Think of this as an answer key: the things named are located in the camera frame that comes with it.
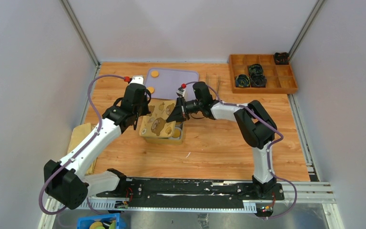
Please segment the silver tin lid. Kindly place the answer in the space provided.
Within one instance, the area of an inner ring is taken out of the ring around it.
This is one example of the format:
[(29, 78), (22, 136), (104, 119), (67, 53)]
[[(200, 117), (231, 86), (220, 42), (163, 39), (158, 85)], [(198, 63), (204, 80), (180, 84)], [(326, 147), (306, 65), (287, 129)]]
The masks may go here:
[(148, 138), (169, 138), (176, 122), (167, 122), (175, 108), (175, 100), (153, 99), (149, 103), (150, 113), (142, 118), (139, 135)]

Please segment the metal tongs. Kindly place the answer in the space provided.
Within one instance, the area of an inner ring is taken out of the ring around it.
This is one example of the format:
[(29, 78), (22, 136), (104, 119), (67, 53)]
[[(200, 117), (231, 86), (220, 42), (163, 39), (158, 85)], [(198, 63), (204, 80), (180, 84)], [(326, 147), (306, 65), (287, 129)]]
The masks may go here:
[[(213, 77), (211, 75), (209, 75), (208, 73), (206, 73), (205, 82), (208, 86), (211, 86), (211, 79), (213, 79)], [(216, 86), (214, 87), (217, 94), (219, 93), (220, 84), (221, 84), (221, 76), (220, 76), (220, 74), (218, 74), (216, 77)]]

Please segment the lavender plastic tray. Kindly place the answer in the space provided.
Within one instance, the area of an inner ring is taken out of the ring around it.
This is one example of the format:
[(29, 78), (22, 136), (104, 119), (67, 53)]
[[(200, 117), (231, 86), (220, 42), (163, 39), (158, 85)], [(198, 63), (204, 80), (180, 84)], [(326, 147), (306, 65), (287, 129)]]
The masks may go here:
[[(151, 77), (151, 71), (153, 70), (157, 70), (159, 72), (158, 77)], [(199, 73), (196, 71), (150, 68), (144, 85), (155, 89), (152, 94), (152, 98), (175, 100), (178, 97), (176, 92), (183, 83), (197, 82), (199, 81), (199, 77)]]

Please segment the square metal cookie tin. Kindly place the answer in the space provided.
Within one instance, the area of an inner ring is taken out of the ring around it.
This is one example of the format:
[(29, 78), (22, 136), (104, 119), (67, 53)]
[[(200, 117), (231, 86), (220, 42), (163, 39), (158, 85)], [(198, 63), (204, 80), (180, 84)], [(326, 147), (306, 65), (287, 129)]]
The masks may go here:
[(180, 145), (183, 142), (183, 122), (173, 124), (165, 124), (160, 135), (142, 136), (144, 140), (152, 144), (162, 145)]

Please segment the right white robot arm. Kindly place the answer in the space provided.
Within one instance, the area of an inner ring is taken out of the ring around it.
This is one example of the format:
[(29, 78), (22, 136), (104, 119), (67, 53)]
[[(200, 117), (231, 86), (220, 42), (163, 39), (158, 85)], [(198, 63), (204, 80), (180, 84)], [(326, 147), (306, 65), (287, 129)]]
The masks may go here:
[(205, 82), (193, 82), (195, 99), (187, 101), (184, 97), (186, 85), (177, 91), (175, 108), (167, 118), (167, 122), (184, 122), (190, 115), (201, 112), (205, 118), (212, 120), (228, 120), (236, 122), (244, 141), (252, 148), (254, 174), (252, 176), (253, 192), (259, 199), (265, 199), (272, 193), (276, 184), (273, 175), (271, 146), (277, 126), (271, 116), (257, 100), (248, 104), (232, 104), (213, 98), (212, 88)]

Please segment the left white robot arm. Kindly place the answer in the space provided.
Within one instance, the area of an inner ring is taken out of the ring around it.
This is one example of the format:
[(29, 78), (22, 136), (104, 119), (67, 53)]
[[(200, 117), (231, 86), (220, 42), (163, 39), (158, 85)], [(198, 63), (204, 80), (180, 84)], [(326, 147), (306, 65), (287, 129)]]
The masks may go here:
[(127, 192), (126, 176), (115, 169), (96, 175), (86, 174), (111, 142), (130, 126), (136, 128), (139, 117), (150, 113), (151, 95), (144, 85), (144, 77), (122, 77), (122, 80), (127, 82), (124, 96), (116, 99), (103, 114), (95, 111), (99, 121), (88, 136), (59, 161), (49, 160), (45, 164), (45, 183), (40, 198), (46, 193), (64, 208), (76, 209), (96, 194), (110, 192), (115, 197), (122, 197)]

